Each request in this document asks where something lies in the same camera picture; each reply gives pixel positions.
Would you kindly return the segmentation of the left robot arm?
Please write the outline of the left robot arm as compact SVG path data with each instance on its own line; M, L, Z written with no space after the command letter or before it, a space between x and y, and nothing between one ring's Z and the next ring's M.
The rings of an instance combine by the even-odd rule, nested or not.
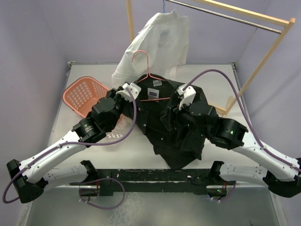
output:
M94 144L112 132L121 115L123 98L116 89L111 89L92 107L87 117L80 120L67 134L53 145L26 160L11 160L7 163L11 181L21 203L29 203L40 197L62 178L78 178L79 182L91 185L97 173L85 166L74 167L69 172L55 170L64 160Z

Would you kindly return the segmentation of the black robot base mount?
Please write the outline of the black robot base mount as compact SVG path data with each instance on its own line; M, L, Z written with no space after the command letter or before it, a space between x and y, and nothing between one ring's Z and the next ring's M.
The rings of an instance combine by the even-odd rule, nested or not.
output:
M206 195L208 186L222 188L226 183L210 169L98 169L97 173L99 178L117 179L126 192ZM100 189L103 185L111 185L114 193L122 192L113 181L100 182Z

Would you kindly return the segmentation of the dark pinstriped shirt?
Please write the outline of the dark pinstriped shirt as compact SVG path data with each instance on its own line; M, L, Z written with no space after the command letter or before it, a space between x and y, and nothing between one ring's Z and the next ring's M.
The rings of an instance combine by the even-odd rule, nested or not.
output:
M177 89L183 83L168 79L158 81L152 78L137 83L144 77L134 81L142 89L136 99L136 125L153 145L154 153L160 155L172 170L181 169L195 159L201 160L206 138L174 122L172 116L172 108L179 105L181 100ZM204 101L208 104L202 88L197 86L193 88L196 91L193 103ZM169 99L141 101L164 97L169 97Z

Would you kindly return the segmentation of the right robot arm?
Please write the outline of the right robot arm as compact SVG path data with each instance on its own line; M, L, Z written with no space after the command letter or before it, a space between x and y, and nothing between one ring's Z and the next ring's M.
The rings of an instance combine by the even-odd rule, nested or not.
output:
M256 166L236 166L215 161L209 179L241 181L267 187L271 192L291 198L301 192L301 160L282 154L262 142L249 128L230 118L219 117L215 108L204 101L172 108L174 121L197 132L217 147L232 150Z

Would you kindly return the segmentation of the pink wire hanger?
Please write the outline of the pink wire hanger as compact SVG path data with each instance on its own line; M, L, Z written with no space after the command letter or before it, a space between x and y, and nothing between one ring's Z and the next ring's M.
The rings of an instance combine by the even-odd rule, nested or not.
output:
M143 81L143 80L145 80L147 78L152 78L152 79L155 79L155 80L158 80L158 81L165 81L164 79L161 79L159 77L155 77L155 76L151 75L151 73L150 73L150 67L149 67L149 56L148 56L148 54L145 51L143 51L143 50L137 50L137 51L135 51L133 53L131 62L133 62L134 57L135 57L136 53L138 53L138 52L142 52L142 53L144 53L146 55L147 73L146 73L145 77L142 78L142 79L140 79L140 80L138 80L137 83L139 83L139 82L141 82L141 81ZM164 98L155 98L155 99L148 99L148 100L141 100L141 101L144 101L144 102L145 101L160 101L160 100L168 100L168 99L169 99L169 97L164 97Z

